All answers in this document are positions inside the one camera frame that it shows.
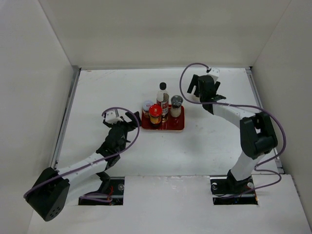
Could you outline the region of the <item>soy sauce bottle black cap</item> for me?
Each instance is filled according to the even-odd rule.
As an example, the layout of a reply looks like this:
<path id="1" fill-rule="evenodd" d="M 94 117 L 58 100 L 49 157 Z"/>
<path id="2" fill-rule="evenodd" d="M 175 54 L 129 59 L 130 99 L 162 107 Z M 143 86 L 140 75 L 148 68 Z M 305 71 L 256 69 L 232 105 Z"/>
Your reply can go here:
<path id="1" fill-rule="evenodd" d="M 156 96 L 156 103 L 160 105 L 162 109 L 162 114 L 161 114 L 162 122 L 166 122 L 168 120 L 169 94 L 166 88 L 167 88 L 167 84 L 165 82 L 161 82 L 159 84 L 159 91 Z"/>

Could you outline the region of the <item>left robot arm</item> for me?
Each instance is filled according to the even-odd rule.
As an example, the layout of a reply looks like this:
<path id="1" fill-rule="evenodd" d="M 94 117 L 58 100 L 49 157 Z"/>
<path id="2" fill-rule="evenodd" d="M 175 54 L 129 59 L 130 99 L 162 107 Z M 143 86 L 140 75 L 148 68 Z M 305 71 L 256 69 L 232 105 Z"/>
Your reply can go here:
<path id="1" fill-rule="evenodd" d="M 70 190 L 93 175 L 99 176 L 93 182 L 93 189 L 101 195 L 108 192 L 110 178 L 106 171 L 134 144 L 127 139 L 128 133 L 141 127 L 139 112 L 125 110 L 130 121 L 118 116 L 117 112 L 117 107 L 103 112 L 103 124 L 109 132 L 93 154 L 65 168 L 44 169 L 33 187 L 24 194 L 25 201 L 44 221 L 56 218 L 63 210 Z"/>

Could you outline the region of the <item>red lid sauce jar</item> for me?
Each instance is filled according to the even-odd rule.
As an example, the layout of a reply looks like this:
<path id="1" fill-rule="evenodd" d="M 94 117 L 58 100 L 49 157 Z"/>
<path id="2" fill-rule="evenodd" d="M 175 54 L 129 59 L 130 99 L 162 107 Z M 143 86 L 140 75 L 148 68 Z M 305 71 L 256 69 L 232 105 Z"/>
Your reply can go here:
<path id="1" fill-rule="evenodd" d="M 149 108 L 150 123 L 153 128 L 159 128 L 161 125 L 162 108 L 154 104 Z"/>

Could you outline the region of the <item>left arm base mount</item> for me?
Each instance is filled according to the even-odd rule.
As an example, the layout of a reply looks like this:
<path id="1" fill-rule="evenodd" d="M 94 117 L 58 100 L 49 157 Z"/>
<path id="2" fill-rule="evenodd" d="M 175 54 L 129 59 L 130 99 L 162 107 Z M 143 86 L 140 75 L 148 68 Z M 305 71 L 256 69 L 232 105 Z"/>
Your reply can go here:
<path id="1" fill-rule="evenodd" d="M 124 201 L 125 177 L 110 177 L 106 172 L 95 175 L 96 190 L 90 190 L 78 199 L 79 206 L 121 206 Z"/>

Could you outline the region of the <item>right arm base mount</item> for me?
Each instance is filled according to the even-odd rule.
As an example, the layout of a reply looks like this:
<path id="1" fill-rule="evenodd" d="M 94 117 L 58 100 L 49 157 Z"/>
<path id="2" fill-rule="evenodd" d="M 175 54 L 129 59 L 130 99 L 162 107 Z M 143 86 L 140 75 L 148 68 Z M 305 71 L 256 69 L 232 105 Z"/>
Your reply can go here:
<path id="1" fill-rule="evenodd" d="M 211 177 L 211 192 L 214 205 L 257 205 L 257 196 L 254 181 L 250 176 L 238 184 L 233 183 L 227 177 Z"/>

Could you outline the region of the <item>black top sugar shaker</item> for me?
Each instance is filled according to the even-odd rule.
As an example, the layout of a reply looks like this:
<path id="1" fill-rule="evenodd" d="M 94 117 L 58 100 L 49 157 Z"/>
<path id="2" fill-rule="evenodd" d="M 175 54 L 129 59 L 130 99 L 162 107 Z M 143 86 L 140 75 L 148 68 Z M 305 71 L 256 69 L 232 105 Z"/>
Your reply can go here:
<path id="1" fill-rule="evenodd" d="M 192 95 L 192 101 L 194 102 L 200 102 L 200 99 L 199 97 L 195 96 L 195 95 Z"/>

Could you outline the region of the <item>clear top salt grinder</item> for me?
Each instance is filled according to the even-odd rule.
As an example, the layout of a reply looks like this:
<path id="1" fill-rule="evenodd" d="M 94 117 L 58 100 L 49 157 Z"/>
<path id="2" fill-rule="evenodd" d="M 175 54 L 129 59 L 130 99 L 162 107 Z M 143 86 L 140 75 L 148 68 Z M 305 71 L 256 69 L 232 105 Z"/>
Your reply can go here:
<path id="1" fill-rule="evenodd" d="M 172 117 L 177 118 L 181 115 L 181 106 L 183 103 L 183 98 L 179 95 L 174 95 L 171 98 L 171 109 L 170 114 Z"/>

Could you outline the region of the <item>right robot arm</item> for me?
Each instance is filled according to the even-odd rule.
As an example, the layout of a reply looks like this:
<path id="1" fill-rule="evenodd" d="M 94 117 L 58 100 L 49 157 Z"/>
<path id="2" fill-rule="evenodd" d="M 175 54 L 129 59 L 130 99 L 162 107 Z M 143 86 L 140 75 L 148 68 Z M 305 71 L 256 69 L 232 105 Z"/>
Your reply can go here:
<path id="1" fill-rule="evenodd" d="M 221 117 L 239 129 L 242 149 L 236 164 L 225 179 L 211 180 L 214 195 L 238 195 L 251 188 L 252 172 L 259 161 L 278 145 L 270 116 L 261 111 L 252 113 L 229 104 L 221 104 L 220 86 L 210 75 L 193 75 L 187 92 L 194 94 L 210 114 Z"/>

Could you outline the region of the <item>small white lid jar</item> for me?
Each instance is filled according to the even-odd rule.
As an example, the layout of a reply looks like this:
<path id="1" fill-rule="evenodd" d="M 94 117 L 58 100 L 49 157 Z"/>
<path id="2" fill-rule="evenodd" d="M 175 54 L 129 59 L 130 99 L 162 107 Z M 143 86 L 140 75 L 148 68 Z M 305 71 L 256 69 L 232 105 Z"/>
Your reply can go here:
<path id="1" fill-rule="evenodd" d="M 143 116 L 145 118 L 150 118 L 150 115 L 149 115 L 149 109 L 151 106 L 154 105 L 154 102 L 151 101 L 151 100 L 146 100 L 144 101 L 143 105 L 142 105 L 142 111 L 143 111 Z"/>

